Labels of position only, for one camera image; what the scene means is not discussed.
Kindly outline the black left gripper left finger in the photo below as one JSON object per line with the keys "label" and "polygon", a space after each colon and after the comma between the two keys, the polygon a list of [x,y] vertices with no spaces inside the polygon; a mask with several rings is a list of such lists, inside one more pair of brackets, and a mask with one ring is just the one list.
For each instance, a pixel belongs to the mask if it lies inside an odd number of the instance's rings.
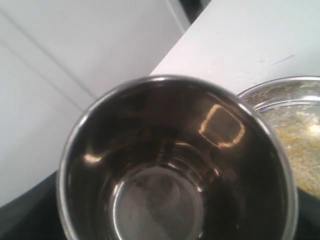
{"label": "black left gripper left finger", "polygon": [[56,200],[54,172],[0,208],[2,240],[64,240]]}

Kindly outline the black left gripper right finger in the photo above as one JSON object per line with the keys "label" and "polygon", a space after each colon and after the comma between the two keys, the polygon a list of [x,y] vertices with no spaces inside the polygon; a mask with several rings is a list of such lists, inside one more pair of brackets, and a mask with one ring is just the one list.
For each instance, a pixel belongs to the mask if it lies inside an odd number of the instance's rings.
{"label": "black left gripper right finger", "polygon": [[297,188],[298,222],[295,240],[320,240],[320,200]]}

